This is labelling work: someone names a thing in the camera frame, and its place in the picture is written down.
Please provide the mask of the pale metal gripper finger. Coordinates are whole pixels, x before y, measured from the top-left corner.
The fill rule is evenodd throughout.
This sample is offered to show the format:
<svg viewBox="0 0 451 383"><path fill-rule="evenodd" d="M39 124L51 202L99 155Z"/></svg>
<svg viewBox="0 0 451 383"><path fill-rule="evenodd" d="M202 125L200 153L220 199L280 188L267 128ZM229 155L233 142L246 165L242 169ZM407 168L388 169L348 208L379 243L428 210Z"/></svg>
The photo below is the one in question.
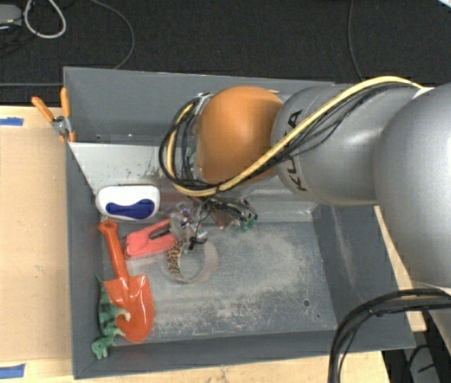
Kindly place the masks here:
<svg viewBox="0 0 451 383"><path fill-rule="evenodd" d="M190 222L190 244L205 244L208 241L208 231L204 229L206 215L193 216Z"/></svg>
<svg viewBox="0 0 451 383"><path fill-rule="evenodd" d="M179 249L181 251L188 251L190 249L190 242L187 235L188 226L188 210L180 209L174 210L169 215L170 232L175 238L170 250Z"/></svg>

